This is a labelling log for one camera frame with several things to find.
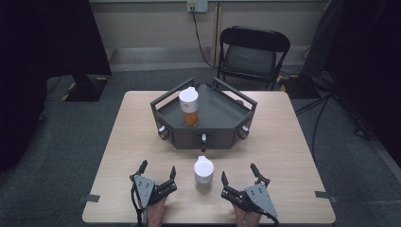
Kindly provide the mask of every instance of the gray carpet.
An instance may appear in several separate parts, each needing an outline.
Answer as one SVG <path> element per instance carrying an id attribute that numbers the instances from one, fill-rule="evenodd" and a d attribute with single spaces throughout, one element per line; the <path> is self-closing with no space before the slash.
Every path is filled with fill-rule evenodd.
<path id="1" fill-rule="evenodd" d="M 78 197 L 90 193 L 123 95 L 169 90 L 190 77 L 210 82 L 215 74 L 213 68 L 114 73 L 100 100 L 92 103 L 61 102 L 73 80 L 50 79 L 48 88 L 55 89 L 45 101 L 45 121 L 18 166 L 0 174 L 0 226 L 87 226 L 81 219 L 85 204 Z M 257 82 L 228 81 L 239 90 L 264 89 Z M 298 110 L 313 100 L 291 102 Z M 310 148 L 322 106 L 299 115 Z M 339 200 L 332 204 L 335 226 L 401 226 L 401 183 L 371 142 L 354 135 L 356 128 L 355 118 L 330 99 L 314 152 L 327 192 Z"/>

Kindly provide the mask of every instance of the stand base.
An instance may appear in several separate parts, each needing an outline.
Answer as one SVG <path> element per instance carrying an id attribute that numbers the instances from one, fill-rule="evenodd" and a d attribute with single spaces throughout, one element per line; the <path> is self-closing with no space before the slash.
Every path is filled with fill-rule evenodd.
<path id="1" fill-rule="evenodd" d="M 84 91 L 79 89 L 76 83 L 73 83 L 61 101 L 67 102 L 97 102 L 103 93 L 103 90 L 107 84 L 107 78 L 89 78 L 92 83 L 91 91 Z"/>
<path id="2" fill-rule="evenodd" d="M 298 76 L 292 76 L 289 79 L 281 78 L 278 81 L 280 90 L 286 92 L 290 99 L 321 97 L 316 91 L 312 78 L 303 77 L 302 82 L 297 81 L 298 79 L 300 79 Z"/>

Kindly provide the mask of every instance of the light wood tabletop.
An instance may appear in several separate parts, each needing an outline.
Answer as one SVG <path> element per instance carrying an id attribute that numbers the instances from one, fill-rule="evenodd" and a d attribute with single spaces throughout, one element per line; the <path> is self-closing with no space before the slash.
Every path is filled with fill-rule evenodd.
<path id="1" fill-rule="evenodd" d="M 168 180 L 172 166 L 177 191 L 168 196 L 164 223 L 234 224 L 233 206 L 221 195 L 224 170 L 229 185 L 238 191 L 253 185 L 250 165 L 270 179 L 268 192 L 280 223 L 333 223 L 335 214 L 324 192 L 298 119 L 284 92 L 242 92 L 257 101 L 256 112 L 245 140 L 231 149 L 175 149 L 156 130 L 150 102 L 165 92 L 127 92 L 114 122 L 91 195 L 82 218 L 89 223 L 134 223 L 130 175 L 148 160 L 145 176 L 156 184 Z M 193 166 L 200 155 L 215 165 L 209 186 L 195 181 Z M 261 223 L 272 223 L 262 217 Z"/>

